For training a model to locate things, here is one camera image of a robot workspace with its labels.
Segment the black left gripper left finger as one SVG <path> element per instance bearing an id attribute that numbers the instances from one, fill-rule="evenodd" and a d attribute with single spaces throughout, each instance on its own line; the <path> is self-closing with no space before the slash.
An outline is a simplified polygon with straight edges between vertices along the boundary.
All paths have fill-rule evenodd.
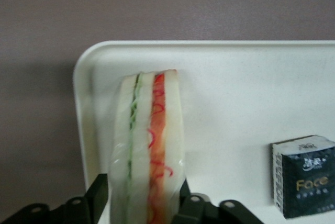
<path id="1" fill-rule="evenodd" d="M 15 212 L 2 223 L 98 223 L 108 202 L 107 174 L 98 174 L 83 196 L 69 199 L 55 209 L 34 203 Z"/>

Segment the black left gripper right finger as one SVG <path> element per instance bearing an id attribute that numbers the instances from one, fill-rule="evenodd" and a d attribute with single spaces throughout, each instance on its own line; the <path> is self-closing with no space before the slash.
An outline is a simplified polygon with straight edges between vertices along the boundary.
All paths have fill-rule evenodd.
<path id="1" fill-rule="evenodd" d="M 204 196 L 192 194 L 187 180 L 180 189 L 180 206 L 173 223 L 258 223 L 262 221 L 245 205 L 236 200 L 221 201 L 218 206 Z"/>

